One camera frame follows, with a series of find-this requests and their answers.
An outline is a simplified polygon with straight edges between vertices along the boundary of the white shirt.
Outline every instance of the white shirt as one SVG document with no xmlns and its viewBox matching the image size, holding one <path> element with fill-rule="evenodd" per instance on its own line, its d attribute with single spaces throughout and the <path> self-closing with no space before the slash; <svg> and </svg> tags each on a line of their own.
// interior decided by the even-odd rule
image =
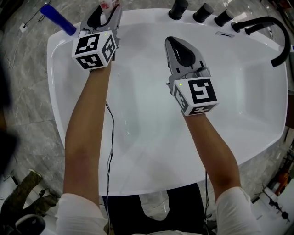
<svg viewBox="0 0 294 235">
<path fill-rule="evenodd" d="M 57 212 L 58 235 L 107 235 L 108 220 L 99 207 L 78 195 L 63 194 Z M 222 193 L 216 201 L 217 235 L 257 235 L 261 230 L 251 212 L 250 197 L 242 188 Z M 162 231 L 157 235 L 191 235 L 180 231 Z"/>
</svg>

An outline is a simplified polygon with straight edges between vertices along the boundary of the marble floor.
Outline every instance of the marble floor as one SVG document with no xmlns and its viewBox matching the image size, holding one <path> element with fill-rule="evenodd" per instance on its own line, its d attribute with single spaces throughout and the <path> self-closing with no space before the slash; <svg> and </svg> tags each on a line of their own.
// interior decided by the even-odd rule
<svg viewBox="0 0 294 235">
<path fill-rule="evenodd" d="M 40 172 L 44 184 L 57 195 L 62 194 L 64 171 L 64 148 L 55 124 L 51 107 L 47 68 L 46 46 L 50 35 L 59 31 L 58 26 L 44 19 L 38 22 L 38 13 L 28 23 L 22 35 L 18 30 L 22 22 L 28 21 L 45 3 L 45 0 L 26 0 L 13 14 L 3 28 L 4 36 L 0 44 L 0 58 L 10 77 L 10 92 L 13 107 L 5 111 L 9 131 L 20 137 L 20 144 L 11 162 L 22 180 L 29 168 Z M 236 21 L 270 15 L 282 21 L 279 13 L 266 0 L 188 0 L 189 10 L 196 11 L 204 2 L 209 3 L 219 14 L 229 9 Z M 122 0 L 124 10 L 140 8 L 171 8 L 174 0 Z M 93 0 L 52 0 L 54 6 L 71 23 L 80 22 L 97 1 Z M 268 29 L 261 31 L 270 37 Z M 272 27 L 273 40 L 284 45 L 280 29 Z M 270 148 L 240 166 L 242 186 L 251 197 L 260 191 L 261 183 L 267 183 L 278 169 L 285 151 L 281 139 Z M 204 181 L 199 182 L 205 199 Z M 209 212 L 214 210 L 214 197 L 211 184 L 208 185 L 210 198 Z M 166 192 L 141 196 L 146 214 L 161 219 L 168 211 Z"/>
</svg>

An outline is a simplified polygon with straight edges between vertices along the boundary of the forearm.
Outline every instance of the forearm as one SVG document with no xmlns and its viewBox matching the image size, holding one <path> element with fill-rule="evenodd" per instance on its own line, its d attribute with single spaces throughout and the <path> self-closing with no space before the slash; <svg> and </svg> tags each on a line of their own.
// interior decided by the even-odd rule
<svg viewBox="0 0 294 235">
<path fill-rule="evenodd" d="M 111 64 L 90 73 L 73 110 L 65 137 L 64 193 L 97 205 L 98 163 Z"/>
<path fill-rule="evenodd" d="M 204 114 L 185 117 L 200 159 L 209 175 L 215 198 L 225 190 L 241 186 L 236 159 Z"/>
</svg>

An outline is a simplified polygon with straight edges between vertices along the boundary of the blue object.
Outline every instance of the blue object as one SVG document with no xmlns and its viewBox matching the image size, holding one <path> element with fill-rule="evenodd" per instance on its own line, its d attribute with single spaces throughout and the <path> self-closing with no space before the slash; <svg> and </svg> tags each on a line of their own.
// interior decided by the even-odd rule
<svg viewBox="0 0 294 235">
<path fill-rule="evenodd" d="M 71 24 L 66 18 L 64 18 L 54 7 L 49 4 L 44 5 L 41 8 L 41 13 L 47 18 L 52 20 L 55 24 L 59 25 L 69 36 L 73 35 L 77 28 Z"/>
</svg>

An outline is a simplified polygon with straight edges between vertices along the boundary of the white cube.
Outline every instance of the white cube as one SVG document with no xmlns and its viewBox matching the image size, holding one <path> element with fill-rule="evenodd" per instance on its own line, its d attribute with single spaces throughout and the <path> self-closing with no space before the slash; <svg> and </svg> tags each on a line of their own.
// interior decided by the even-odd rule
<svg viewBox="0 0 294 235">
<path fill-rule="evenodd" d="M 185 116 L 209 112 L 219 104 L 211 77 L 176 80 L 173 96 Z"/>
<path fill-rule="evenodd" d="M 111 30 L 73 41 L 72 58 L 84 70 L 107 67 L 117 46 Z"/>
</svg>

